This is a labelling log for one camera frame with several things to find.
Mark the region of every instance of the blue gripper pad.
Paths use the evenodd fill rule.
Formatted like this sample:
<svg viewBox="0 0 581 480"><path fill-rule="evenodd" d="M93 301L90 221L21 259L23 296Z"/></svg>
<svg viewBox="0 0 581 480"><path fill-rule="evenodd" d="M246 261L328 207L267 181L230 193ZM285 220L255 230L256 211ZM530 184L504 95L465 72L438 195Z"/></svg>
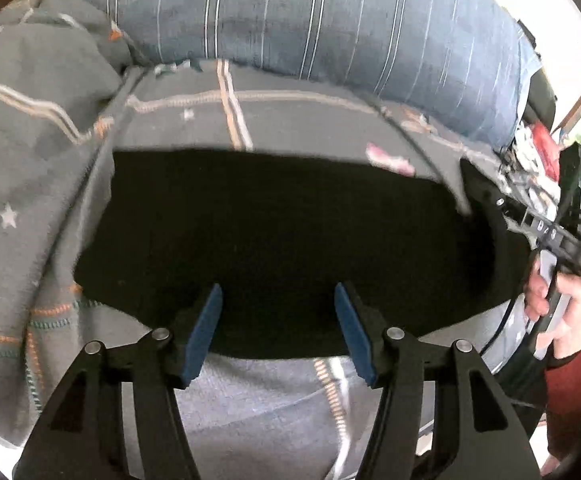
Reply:
<svg viewBox="0 0 581 480"><path fill-rule="evenodd" d="M188 386L202 371L215 329L221 315L224 296L221 287L215 283L200 309L195 325L186 343L186 362L182 370L182 381Z"/></svg>
<svg viewBox="0 0 581 480"><path fill-rule="evenodd" d="M334 288L334 308L357 375L365 380L368 386L372 386L377 381L377 371L372 364L370 339L366 335L346 288L341 283Z"/></svg>

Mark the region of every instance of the black cable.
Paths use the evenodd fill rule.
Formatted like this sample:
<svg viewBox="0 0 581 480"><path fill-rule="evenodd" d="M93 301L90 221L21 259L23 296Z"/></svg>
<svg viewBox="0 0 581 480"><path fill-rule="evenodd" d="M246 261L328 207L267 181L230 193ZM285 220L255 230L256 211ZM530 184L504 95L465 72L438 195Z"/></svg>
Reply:
<svg viewBox="0 0 581 480"><path fill-rule="evenodd" d="M578 174L581 175L581 167L579 167ZM563 219L563 216L565 215L566 211L568 210L569 206L571 205L571 202L573 201L573 195L578 187L579 187L579 179L575 178L575 179L573 179L570 187L568 188L568 191L566 192L565 199L560 200L560 206L557 209L557 216L555 217L553 224L558 225L559 222ZM523 285L526 283L526 281L528 281L528 278L530 276L530 272L532 270L532 265L535 261L535 257L545 247L544 240L548 236L548 232L549 232L549 230L546 230L544 232L544 234L537 239L537 248L530 253L529 266L528 266L528 270L526 271L526 279L524 280ZM506 308L506 312L503 314L503 317L501 318L501 322L499 323L499 326L497 327L496 332L490 338L488 343L486 343L483 346L483 348L481 349L481 351L479 352L480 356L483 356L493 346L495 340L501 335L501 332L503 332L504 327L506 327L506 323L510 319L510 314L512 314L512 309L515 305L515 302L517 301L517 297L522 292L523 292L523 286L518 286L517 289L515 290L515 294L513 295L512 298L510 298L510 301L508 303L508 307Z"/></svg>
<svg viewBox="0 0 581 480"><path fill-rule="evenodd" d="M522 406L524 408L532 408L534 410L543 411L543 407L537 404L532 404L531 402L524 402L523 400L514 399L513 397L508 397L511 404L516 404L517 406Z"/></svg>
<svg viewBox="0 0 581 480"><path fill-rule="evenodd" d="M553 196L546 189L541 187L538 183L536 184L536 183L530 181L530 179L532 177L536 177L536 175L534 173L530 173L529 171L525 171L525 170L524 171L515 171L515 174L525 174L526 179L523 182L515 181L513 179L513 177L511 176L510 171L506 171L506 172L502 172L502 173L503 173L503 176L508 183L508 186L510 187L511 192L516 195L515 199L517 199L519 202L526 203L528 206L532 205L532 202L530 200L526 200L525 197L521 196L521 194L518 192L518 188L522 188L524 190L534 189L538 196L540 196L541 193L545 194L545 196L548 198L548 200L550 200L550 202L552 202L556 207L559 207L557 200L555 200L553 198Z"/></svg>
<svg viewBox="0 0 581 480"><path fill-rule="evenodd" d="M393 129L395 129L406 140L406 142L408 142L408 144L411 145L411 148L413 148L413 150L417 152L417 154L424 160L424 162L432 170L432 173L435 175L436 179L440 184L444 184L448 189L451 189L439 168L435 165L435 163L432 160L430 160L430 157L426 154L426 152L424 152L421 146L417 144L417 142L413 139L413 136L411 136L407 131L405 131L400 126L400 124L398 124L397 121L394 120L391 111L388 109L387 106L385 106L381 102L381 99L379 99L373 94L369 94L368 92L363 91L356 91L355 94L357 94L357 97L359 97L363 102L365 102L368 106L375 110L387 124L392 126Z"/></svg>
<svg viewBox="0 0 581 480"><path fill-rule="evenodd" d="M488 340L488 343L486 343L483 346L483 348L479 351L480 356L483 357L484 354L491 349L494 342L497 340L497 338L503 332L503 329L506 328L506 323L510 319L510 314L512 314L512 309L515 307L515 303L517 302L517 298L524 291L524 286L526 285L526 282L528 281L528 278L530 277L530 273L532 272L533 264L535 263L535 258L539 254L539 251L540 251L539 248L537 248L530 253L530 258L528 259L528 265L526 266L526 272L524 274L526 279L523 282L521 282L521 284L518 285L517 288L515 289L514 294L512 295L512 298L510 298L510 301L508 302L508 306L506 307L506 312L504 312L503 317L501 318L501 321L499 322L499 326L497 327L497 330L494 332L493 336Z"/></svg>

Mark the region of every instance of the red sleeve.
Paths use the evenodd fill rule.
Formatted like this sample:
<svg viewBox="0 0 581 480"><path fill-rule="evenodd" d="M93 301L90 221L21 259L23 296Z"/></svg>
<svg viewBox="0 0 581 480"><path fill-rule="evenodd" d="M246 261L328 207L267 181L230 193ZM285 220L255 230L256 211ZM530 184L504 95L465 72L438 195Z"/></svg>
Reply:
<svg viewBox="0 0 581 480"><path fill-rule="evenodd" d="M560 461L581 435L581 352L568 364L545 371L548 451Z"/></svg>

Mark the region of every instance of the pink fabric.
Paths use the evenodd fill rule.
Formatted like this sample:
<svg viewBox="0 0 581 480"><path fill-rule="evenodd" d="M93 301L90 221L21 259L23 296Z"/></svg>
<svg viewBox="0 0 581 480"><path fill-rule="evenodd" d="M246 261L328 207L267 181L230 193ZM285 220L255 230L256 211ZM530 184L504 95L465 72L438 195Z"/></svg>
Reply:
<svg viewBox="0 0 581 480"><path fill-rule="evenodd" d="M379 146L369 142L366 145L366 157L373 166L384 168L394 173L399 173L405 176L414 176L414 168L410 162L403 156L388 155Z"/></svg>
<svg viewBox="0 0 581 480"><path fill-rule="evenodd" d="M555 182L559 182L559 146L542 123L536 122L530 129L532 141L544 165L545 174Z"/></svg>

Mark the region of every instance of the person's hand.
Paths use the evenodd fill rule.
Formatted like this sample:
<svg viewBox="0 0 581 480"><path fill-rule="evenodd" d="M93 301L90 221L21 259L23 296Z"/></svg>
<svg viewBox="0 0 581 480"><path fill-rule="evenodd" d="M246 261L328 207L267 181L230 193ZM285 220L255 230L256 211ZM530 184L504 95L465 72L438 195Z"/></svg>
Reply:
<svg viewBox="0 0 581 480"><path fill-rule="evenodd" d="M557 291L571 297L568 308L557 328L537 336L537 348L546 348L555 342L555 359L564 359L581 350L581 277L574 274L557 274ZM526 284L526 315L537 321L548 314L548 284L539 275L539 259Z"/></svg>

